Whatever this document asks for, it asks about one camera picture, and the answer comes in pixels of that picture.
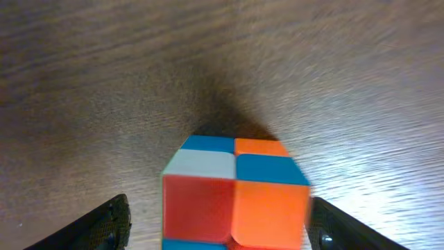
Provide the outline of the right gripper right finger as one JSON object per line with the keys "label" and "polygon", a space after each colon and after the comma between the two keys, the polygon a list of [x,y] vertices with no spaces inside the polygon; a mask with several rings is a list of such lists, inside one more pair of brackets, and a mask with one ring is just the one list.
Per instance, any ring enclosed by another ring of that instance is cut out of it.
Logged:
{"label": "right gripper right finger", "polygon": [[320,197],[305,228],[313,250],[408,250]]}

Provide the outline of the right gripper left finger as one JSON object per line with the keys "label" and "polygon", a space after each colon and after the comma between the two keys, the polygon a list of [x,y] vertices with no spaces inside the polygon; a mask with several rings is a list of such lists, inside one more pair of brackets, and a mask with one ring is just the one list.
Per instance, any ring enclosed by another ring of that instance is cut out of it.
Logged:
{"label": "right gripper left finger", "polygon": [[118,194],[25,250],[124,250],[131,226],[128,198]]}

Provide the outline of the colourful puzzle cube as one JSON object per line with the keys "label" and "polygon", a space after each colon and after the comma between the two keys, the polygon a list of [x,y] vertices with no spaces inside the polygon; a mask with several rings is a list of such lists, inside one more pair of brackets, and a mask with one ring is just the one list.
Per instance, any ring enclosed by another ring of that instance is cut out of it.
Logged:
{"label": "colourful puzzle cube", "polygon": [[299,249],[309,181],[277,140],[192,135],[161,175],[163,249]]}

